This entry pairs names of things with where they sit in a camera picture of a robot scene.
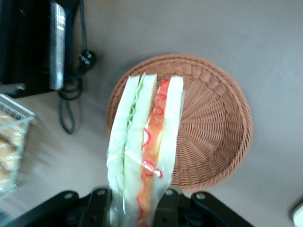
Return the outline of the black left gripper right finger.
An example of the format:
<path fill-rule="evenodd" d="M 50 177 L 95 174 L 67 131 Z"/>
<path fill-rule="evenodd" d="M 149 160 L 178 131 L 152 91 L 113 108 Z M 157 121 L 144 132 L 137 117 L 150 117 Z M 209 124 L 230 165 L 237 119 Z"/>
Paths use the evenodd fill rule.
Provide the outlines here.
<path fill-rule="evenodd" d="M 178 187 L 168 188 L 161 198 L 152 223 L 153 227 L 187 227 L 189 198 Z"/>

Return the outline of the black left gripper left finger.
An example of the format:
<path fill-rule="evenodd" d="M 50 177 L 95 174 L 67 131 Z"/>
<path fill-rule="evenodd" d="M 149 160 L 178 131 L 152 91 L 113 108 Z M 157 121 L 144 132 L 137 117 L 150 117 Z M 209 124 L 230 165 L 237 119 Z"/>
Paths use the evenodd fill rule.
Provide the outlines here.
<path fill-rule="evenodd" d="M 108 187 L 95 188 L 80 217 L 79 227 L 109 227 L 112 192 Z"/>

